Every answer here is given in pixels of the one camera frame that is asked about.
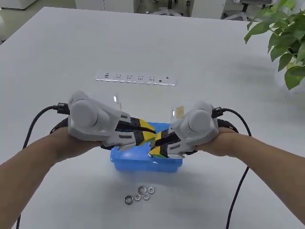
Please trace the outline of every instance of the black cable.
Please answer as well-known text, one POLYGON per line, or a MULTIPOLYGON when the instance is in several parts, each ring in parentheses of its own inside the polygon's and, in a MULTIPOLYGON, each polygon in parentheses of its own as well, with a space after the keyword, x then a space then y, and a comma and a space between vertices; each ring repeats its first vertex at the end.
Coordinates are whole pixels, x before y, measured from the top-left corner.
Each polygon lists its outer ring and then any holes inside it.
MULTIPOLYGON (((37 122, 37 120, 44 114, 46 113, 48 110, 58 110, 58 106, 49 106, 49 107, 46 107, 44 108, 42 111, 40 111, 36 117, 33 119, 30 127, 29 127, 29 130, 28 130, 28 134, 27 134, 27 137, 25 138, 25 141, 24 141, 24 144, 23 144, 23 147, 22 149, 26 148, 28 146, 28 143, 29 143, 29 139, 30 139, 30 136, 32 134, 32 131, 33 131, 33 128, 37 122)), ((17 219, 17 223, 16 223, 16 229, 19 229, 19 225, 20 225, 20 220, 21 220, 21 214, 19 215, 18 219, 17 219)))
MULTIPOLYGON (((251 131, 250 131, 250 128, 248 127, 248 124, 246 123, 246 121, 244 120, 244 118, 239 114, 237 113, 236 111, 232 110, 232 109, 228 109, 228 108, 222 108, 221 109, 222 112, 225 112, 225 111, 228 111, 228 112, 231 112, 233 114, 235 114, 237 117, 240 118, 240 120, 243 122, 247 132, 248 132, 248 135, 249 136, 252 136, 251 134, 251 131)), ((229 229, 230 227, 230 221, 231 221, 231 215, 232 215, 232 211, 233 211, 233 208, 234 208, 234 205, 235 205, 235 202, 236 202, 236 199, 237 199, 237 196, 238 196, 238 193, 239 193, 239 190, 243 184, 243 181, 244 181, 244 178, 246 177, 247 173, 249 171, 249 167, 246 168, 246 170, 244 171, 244 174, 242 176, 242 178, 240 179, 239 183, 238 183, 238 186, 237 186, 237 189, 236 189, 236 192, 235 192, 235 195, 234 195, 234 198, 233 198, 233 201, 231 203, 231 206, 230 206, 230 210, 229 210, 229 214, 228 214, 228 219, 227 219, 227 223, 226 223, 226 226, 225 226, 225 229, 229 229)))

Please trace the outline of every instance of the green plant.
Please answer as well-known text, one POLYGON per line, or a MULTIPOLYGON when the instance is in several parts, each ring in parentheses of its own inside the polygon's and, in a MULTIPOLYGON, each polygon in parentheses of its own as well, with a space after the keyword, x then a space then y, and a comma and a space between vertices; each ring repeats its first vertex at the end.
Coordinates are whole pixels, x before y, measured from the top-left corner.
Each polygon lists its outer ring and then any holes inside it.
POLYGON ((247 43, 252 35, 272 32, 268 53, 271 51, 272 61, 280 57, 278 72, 286 67, 285 82, 289 90, 298 86, 305 77, 305 11, 300 10, 293 14, 294 6, 295 0, 280 0, 277 5, 261 10, 257 18, 268 19, 255 24, 252 28, 251 21, 247 25, 249 32, 244 37, 247 43), (291 13, 281 11, 285 8, 291 13))

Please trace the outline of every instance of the blue box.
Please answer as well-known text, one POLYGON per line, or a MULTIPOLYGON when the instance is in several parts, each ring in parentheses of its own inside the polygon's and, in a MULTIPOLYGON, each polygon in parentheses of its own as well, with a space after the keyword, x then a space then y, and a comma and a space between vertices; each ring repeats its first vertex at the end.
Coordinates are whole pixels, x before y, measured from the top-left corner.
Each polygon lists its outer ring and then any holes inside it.
MULTIPOLYGON (((167 123, 149 123, 156 132, 169 128, 167 123)), ((117 170, 123 171, 155 171, 155 172, 177 172, 182 165, 182 159, 150 157, 150 143, 142 146, 135 146, 132 149, 119 151, 118 147, 112 149, 110 160, 114 163, 117 170)))

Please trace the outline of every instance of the electrical outlet socket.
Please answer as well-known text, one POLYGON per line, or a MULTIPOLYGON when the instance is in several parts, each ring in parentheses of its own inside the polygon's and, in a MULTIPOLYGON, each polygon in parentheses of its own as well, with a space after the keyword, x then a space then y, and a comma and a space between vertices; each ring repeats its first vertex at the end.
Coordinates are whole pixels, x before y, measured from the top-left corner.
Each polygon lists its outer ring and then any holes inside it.
POLYGON ((119 82, 119 83, 140 83, 176 86, 177 81, 171 76, 155 76, 151 74, 132 74, 132 73, 97 73, 97 81, 119 82))

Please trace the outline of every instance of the hand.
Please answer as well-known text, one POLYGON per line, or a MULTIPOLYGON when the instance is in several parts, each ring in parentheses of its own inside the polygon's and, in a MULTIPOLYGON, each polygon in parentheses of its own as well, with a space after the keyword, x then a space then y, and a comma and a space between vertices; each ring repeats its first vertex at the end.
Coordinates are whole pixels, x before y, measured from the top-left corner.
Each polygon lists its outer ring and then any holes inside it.
POLYGON ((101 146, 101 142, 81 141, 68 134, 68 128, 63 127, 49 135, 55 146, 57 162, 76 157, 101 146))
POLYGON ((219 128, 219 135, 211 142, 196 147, 215 156, 233 156, 232 147, 235 137, 239 134, 230 128, 219 128))

